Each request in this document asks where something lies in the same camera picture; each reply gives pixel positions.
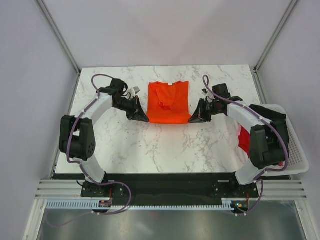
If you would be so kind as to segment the orange t shirt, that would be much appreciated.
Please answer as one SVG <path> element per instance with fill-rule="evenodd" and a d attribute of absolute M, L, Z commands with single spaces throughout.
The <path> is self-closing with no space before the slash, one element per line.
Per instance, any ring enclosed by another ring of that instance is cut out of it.
<path fill-rule="evenodd" d="M 147 117 L 152 124 L 188 124 L 189 82 L 151 82 L 148 85 Z"/>

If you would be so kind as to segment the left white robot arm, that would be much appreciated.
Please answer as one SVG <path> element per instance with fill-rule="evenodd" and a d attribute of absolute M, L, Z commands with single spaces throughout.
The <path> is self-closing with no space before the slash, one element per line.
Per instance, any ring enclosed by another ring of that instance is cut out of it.
<path fill-rule="evenodd" d="M 64 115 L 60 121 L 59 150 L 66 154 L 69 164 L 77 164 L 99 197 L 110 191 L 107 173 L 101 168 L 95 156 L 96 138 L 94 125 L 104 113 L 112 108 L 124 111 L 130 121 L 148 123 L 150 120 L 142 109 L 136 86 L 129 88 L 119 78 L 111 78 L 110 85 L 97 88 L 93 99 L 75 115 Z"/>

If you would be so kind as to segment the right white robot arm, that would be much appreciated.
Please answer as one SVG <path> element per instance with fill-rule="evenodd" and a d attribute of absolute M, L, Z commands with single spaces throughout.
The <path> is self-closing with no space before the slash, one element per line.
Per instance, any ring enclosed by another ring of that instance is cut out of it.
<path fill-rule="evenodd" d="M 214 115 L 224 114 L 240 125 L 239 147 L 247 153 L 248 161 L 235 172 L 229 191 L 235 197 L 247 191 L 247 185 L 265 172 L 278 172 L 289 163 L 289 131 L 287 115 L 264 105 L 246 106 L 238 96 L 231 96 L 225 83 L 212 87 L 211 100 L 201 98 L 188 122 L 206 123 Z"/>

